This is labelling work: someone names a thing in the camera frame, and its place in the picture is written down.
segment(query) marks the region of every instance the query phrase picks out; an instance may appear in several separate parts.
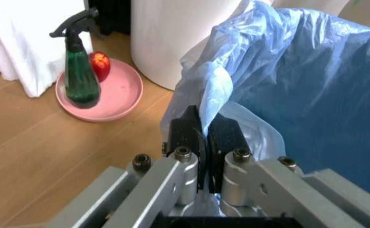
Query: white curtain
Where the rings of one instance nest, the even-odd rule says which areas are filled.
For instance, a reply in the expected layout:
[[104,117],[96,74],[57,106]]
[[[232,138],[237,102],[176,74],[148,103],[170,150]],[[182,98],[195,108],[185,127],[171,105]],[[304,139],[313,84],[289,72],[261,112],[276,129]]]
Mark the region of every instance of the white curtain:
[[[275,7],[324,11],[370,26],[369,0],[265,0]],[[65,44],[49,32],[84,9],[83,0],[0,0],[0,72],[19,79],[30,97],[40,96],[64,69]],[[88,33],[81,34],[88,52]]]
[[[83,0],[0,0],[0,72],[40,96],[64,70],[65,41],[51,38],[65,19],[85,9]],[[88,33],[81,39],[88,52]]]

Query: spray bottle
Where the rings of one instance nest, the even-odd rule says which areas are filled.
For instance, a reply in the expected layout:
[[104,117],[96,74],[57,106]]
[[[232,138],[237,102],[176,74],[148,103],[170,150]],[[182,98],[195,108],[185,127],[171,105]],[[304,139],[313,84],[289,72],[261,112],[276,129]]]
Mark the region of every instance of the spray bottle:
[[82,40],[79,38],[79,33],[82,31],[92,31],[100,36],[93,20],[98,14],[96,8],[84,10],[68,18],[49,34],[52,38],[65,37],[66,96],[80,108],[90,108],[96,105],[100,97],[99,82]]

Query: plastic bag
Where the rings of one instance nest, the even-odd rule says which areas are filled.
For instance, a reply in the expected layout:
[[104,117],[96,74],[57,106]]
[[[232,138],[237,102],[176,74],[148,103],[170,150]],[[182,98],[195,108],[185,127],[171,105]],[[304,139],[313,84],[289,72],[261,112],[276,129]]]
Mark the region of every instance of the plastic bag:
[[245,107],[229,101],[220,109],[220,114],[237,120],[256,161],[285,156],[281,134]]
[[370,28],[244,0],[182,60],[162,120],[198,105],[204,133],[236,102],[272,125],[304,172],[331,168],[370,192]]

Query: apple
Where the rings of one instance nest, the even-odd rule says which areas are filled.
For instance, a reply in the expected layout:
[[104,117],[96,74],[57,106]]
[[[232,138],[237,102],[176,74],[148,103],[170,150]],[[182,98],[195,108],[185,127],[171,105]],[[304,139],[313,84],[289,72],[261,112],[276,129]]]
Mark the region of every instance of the apple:
[[96,51],[89,54],[89,61],[96,73],[99,82],[103,82],[110,73],[110,59],[103,52]]

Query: bolt head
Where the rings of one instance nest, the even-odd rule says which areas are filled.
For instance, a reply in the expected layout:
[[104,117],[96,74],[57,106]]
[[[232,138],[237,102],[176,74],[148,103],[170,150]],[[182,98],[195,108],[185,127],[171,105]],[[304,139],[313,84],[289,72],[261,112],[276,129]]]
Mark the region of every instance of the bolt head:
[[237,162],[246,162],[251,157],[251,152],[247,148],[236,148],[233,151],[233,158]]
[[278,158],[278,161],[281,162],[284,166],[286,166],[289,169],[296,168],[296,161],[289,157],[281,156]]
[[192,156],[192,151],[189,147],[186,146],[178,146],[175,151],[175,159],[181,162],[189,162]]
[[138,154],[133,159],[133,168],[135,171],[147,172],[151,167],[151,158],[147,154]]

